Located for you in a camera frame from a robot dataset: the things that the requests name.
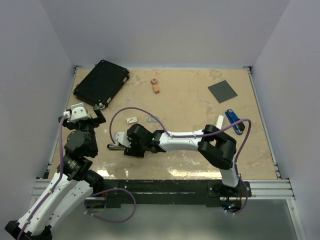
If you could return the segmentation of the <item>grey metal stapler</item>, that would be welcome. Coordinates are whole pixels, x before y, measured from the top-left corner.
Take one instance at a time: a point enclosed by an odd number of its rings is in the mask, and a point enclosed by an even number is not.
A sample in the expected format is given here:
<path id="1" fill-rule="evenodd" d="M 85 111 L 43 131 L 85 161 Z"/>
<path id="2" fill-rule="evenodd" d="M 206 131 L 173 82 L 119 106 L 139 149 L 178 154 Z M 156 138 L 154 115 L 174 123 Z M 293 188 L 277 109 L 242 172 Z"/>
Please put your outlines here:
<path id="1" fill-rule="evenodd" d="M 123 145 L 118 145 L 118 144 L 112 144 L 112 143 L 109 143 L 107 145 L 107 149 L 110 150 L 110 151 L 123 151 L 126 149 L 125 146 Z"/>

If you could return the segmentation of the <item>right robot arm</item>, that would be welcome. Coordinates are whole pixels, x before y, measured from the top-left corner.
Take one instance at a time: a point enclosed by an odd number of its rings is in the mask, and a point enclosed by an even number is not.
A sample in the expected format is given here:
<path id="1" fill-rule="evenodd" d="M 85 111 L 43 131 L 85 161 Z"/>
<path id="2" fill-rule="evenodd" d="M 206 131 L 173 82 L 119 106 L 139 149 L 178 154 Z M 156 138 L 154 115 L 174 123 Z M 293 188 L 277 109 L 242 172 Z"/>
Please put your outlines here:
<path id="1" fill-rule="evenodd" d="M 207 124 L 204 129 L 192 132 L 150 132 L 144 126 L 134 124 L 126 133 L 118 132 L 116 140 L 125 147 L 125 155 L 137 158 L 143 158 L 145 152 L 199 152 L 220 170 L 222 189 L 227 196 L 233 197 L 241 190 L 234 161 L 237 142 L 214 125 Z"/>

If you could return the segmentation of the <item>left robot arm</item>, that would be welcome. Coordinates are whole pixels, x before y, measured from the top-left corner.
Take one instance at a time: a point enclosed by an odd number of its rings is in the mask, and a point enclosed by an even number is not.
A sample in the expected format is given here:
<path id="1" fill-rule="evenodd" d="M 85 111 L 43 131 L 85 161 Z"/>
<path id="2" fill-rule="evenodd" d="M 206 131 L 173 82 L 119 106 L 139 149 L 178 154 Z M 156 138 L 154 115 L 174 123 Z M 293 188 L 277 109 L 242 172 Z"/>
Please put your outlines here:
<path id="1" fill-rule="evenodd" d="M 106 122 L 95 105 L 92 117 L 83 103 L 67 109 L 58 121 L 71 132 L 66 144 L 60 143 L 60 164 L 51 182 L 34 205 L 19 219 L 10 221 L 5 230 L 16 240 L 50 240 L 59 224 L 87 197 L 104 190 L 103 177 L 91 170 L 98 155 L 95 128 Z"/>

